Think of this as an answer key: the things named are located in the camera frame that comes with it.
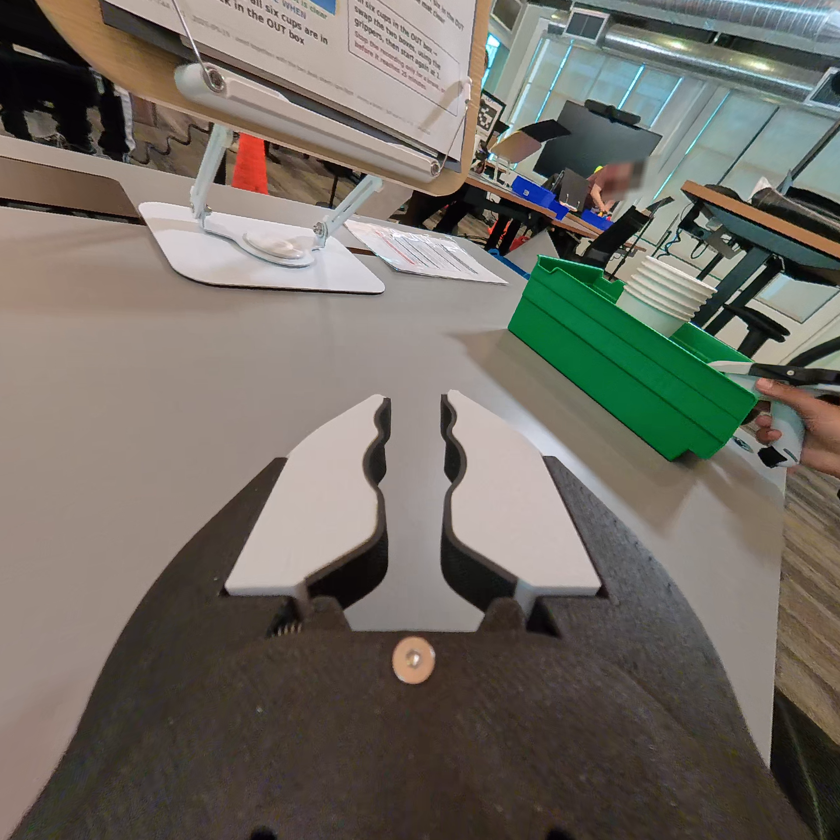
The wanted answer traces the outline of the orange traffic cone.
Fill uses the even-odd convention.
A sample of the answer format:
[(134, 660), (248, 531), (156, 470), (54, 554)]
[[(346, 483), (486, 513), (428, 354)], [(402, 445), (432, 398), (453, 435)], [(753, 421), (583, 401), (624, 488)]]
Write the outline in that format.
[(239, 134), (231, 186), (251, 193), (269, 194), (264, 140), (245, 132)]

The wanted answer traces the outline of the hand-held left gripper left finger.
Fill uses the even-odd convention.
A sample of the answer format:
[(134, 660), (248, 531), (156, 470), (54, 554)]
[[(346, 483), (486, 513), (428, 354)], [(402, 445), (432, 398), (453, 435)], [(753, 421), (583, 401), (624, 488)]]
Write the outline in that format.
[(231, 596), (359, 602), (387, 571), (385, 444), (391, 400), (373, 394), (291, 450), (224, 584)]

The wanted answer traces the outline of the height adjustable wooden desk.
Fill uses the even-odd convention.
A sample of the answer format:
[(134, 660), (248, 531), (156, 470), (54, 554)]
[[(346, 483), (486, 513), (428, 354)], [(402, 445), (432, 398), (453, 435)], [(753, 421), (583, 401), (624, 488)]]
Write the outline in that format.
[(694, 221), (699, 214), (716, 219), (743, 249), (743, 257), (692, 319), (697, 327), (718, 334), (734, 319), (731, 308), (746, 308), (778, 275), (789, 275), (790, 270), (818, 286), (838, 287), (837, 241), (710, 186), (686, 181), (681, 191), (692, 202), (684, 222)]

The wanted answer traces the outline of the person's right hand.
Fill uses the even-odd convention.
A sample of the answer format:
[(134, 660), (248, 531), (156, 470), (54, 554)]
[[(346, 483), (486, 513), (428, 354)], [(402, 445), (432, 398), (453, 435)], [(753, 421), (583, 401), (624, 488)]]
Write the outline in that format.
[(772, 407), (781, 404), (794, 410), (805, 428), (801, 464), (827, 476), (839, 478), (839, 408), (796, 387), (766, 378), (755, 384)]

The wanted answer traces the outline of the green plastic bin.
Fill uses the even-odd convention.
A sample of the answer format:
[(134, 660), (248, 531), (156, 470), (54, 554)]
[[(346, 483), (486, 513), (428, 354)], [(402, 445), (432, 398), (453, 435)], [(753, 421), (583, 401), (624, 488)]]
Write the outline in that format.
[(668, 461), (710, 458), (760, 399), (711, 363), (747, 358), (691, 323), (663, 336), (617, 306), (624, 291), (541, 255), (508, 330)]

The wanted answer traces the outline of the black monitor screen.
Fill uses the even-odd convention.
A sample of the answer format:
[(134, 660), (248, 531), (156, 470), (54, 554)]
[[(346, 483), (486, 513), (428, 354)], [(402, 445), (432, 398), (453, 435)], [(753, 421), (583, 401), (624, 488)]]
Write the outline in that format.
[(568, 133), (543, 145), (532, 171), (545, 178), (564, 170), (587, 177), (599, 166), (644, 161), (662, 136), (640, 121), (636, 114), (599, 101), (568, 100), (557, 118)]

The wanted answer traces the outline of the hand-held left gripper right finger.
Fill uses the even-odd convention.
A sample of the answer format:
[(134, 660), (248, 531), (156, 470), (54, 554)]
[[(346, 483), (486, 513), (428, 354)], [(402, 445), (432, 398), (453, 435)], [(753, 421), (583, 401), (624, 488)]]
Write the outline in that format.
[(527, 618), (543, 597), (597, 595), (602, 580), (539, 449), (459, 391), (440, 412), (449, 587), (483, 613), (512, 599)]

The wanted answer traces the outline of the stack of nested paper cups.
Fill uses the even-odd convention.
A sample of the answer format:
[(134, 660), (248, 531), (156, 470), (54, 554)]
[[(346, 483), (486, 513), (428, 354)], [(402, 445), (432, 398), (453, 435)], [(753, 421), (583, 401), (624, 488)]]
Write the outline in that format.
[(716, 289), (653, 258), (642, 258), (616, 306), (666, 338), (691, 321)]

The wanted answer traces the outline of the grey desk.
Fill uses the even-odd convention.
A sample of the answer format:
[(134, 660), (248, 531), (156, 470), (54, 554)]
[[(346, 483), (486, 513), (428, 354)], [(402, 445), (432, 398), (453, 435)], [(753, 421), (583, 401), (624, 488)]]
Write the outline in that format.
[[(4, 210), (2, 834), (807, 838), (770, 773), (781, 493), (668, 461), (512, 335), (506, 286), (213, 288), (146, 227)], [(445, 581), (450, 390), (545, 453), (602, 592)], [(291, 450), (370, 396), (387, 571), (224, 593)]]

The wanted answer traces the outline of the printed instruction sheet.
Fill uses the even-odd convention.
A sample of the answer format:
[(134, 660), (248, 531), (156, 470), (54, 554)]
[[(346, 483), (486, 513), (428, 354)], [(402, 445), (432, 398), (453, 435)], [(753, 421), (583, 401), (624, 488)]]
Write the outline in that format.
[(102, 2), (205, 109), (430, 182), (460, 170), (477, 2)]

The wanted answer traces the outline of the wooden table with bins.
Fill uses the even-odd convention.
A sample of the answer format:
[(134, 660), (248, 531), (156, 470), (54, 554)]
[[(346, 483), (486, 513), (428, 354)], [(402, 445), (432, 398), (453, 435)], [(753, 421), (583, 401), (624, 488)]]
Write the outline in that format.
[(559, 211), (554, 211), (550, 207), (541, 207), (534, 204), (531, 204), (524, 199), (520, 198), (519, 196), (515, 195), (510, 189), (503, 185), (497, 185), (496, 183), (485, 179), (483, 177), (469, 174), (466, 177), (465, 184), (475, 187), (476, 189), (487, 193), (488, 195), (493, 195), (500, 200), (508, 201), (509, 204), (517, 205), (519, 208), (522, 208), (524, 211), (531, 213), (531, 214), (540, 214), (545, 216), (549, 219), (549, 222), (552, 226), (561, 228), (567, 232), (571, 232), (573, 234), (577, 234), (589, 239), (595, 239), (598, 235), (608, 232), (611, 229), (617, 229), (617, 221), (613, 222), (613, 225), (609, 227), (606, 231), (601, 232), (597, 228), (592, 227), (584, 223), (581, 220), (581, 216), (573, 213), (572, 211), (567, 212), (565, 215), (558, 215)]

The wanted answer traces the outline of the laminated paper card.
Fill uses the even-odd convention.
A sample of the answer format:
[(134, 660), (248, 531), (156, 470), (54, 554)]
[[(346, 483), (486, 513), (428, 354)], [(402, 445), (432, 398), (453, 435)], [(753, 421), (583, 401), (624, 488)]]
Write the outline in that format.
[(395, 271), (418, 277), (506, 286), (453, 239), (348, 220), (343, 226)]

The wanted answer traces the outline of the plain wooden board stand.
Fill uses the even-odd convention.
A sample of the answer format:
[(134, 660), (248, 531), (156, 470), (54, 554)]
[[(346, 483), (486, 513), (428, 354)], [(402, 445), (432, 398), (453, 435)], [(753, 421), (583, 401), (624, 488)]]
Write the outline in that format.
[(531, 123), (488, 146), (489, 154), (507, 165), (516, 165), (540, 151), (544, 144), (571, 135), (556, 119)]

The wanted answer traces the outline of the black bag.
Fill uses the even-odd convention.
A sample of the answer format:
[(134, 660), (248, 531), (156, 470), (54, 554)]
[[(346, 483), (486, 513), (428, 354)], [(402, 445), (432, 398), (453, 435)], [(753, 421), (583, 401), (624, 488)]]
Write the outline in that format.
[(838, 238), (838, 204), (824, 196), (797, 187), (792, 187), (789, 194), (783, 194), (766, 186), (752, 195), (750, 203), (792, 224)]

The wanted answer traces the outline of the person's torso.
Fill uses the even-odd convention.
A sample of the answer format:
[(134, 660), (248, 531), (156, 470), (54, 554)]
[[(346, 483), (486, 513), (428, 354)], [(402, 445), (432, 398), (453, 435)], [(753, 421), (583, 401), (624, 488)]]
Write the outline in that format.
[(770, 767), (816, 838), (839, 838), (839, 746), (778, 689), (773, 695)]

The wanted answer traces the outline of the silver ventilation duct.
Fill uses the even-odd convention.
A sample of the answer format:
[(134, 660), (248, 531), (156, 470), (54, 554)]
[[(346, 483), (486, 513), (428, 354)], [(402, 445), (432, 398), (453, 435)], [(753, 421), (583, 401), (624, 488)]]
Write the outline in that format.
[(732, 88), (802, 103), (838, 73), (838, 2), (573, 2), (570, 16), (605, 13), (596, 40)]

